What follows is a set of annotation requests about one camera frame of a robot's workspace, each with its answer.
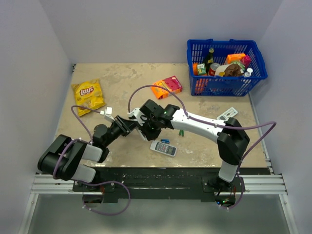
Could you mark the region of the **white long remote control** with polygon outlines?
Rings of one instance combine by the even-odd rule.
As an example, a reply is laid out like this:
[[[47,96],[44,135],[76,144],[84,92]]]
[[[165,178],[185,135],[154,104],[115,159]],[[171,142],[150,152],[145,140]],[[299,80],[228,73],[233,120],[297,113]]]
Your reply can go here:
[[[146,138],[146,135],[137,127],[136,128],[138,134],[140,135],[140,137],[144,140],[144,141],[148,141]]]

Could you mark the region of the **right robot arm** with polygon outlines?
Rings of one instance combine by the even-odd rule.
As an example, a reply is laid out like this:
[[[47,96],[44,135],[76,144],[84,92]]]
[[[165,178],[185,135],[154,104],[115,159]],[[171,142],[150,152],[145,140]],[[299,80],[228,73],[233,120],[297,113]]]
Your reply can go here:
[[[215,184],[224,192],[234,186],[234,177],[250,142],[238,120],[232,117],[227,121],[213,120],[171,104],[162,108],[150,99],[131,114],[138,121],[138,128],[146,140],[156,139],[161,129],[169,128],[188,131],[215,142],[222,159]]]

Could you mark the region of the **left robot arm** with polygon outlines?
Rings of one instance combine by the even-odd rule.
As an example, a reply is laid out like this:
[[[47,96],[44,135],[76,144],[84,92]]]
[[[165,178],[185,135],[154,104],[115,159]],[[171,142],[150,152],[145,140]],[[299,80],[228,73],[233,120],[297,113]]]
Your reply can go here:
[[[96,171],[80,164],[82,159],[102,163],[108,153],[108,146],[119,136],[127,136],[139,123],[116,116],[110,127],[99,124],[94,128],[90,143],[78,138],[59,135],[38,161],[38,169],[54,179],[80,180],[89,191],[101,186]]]

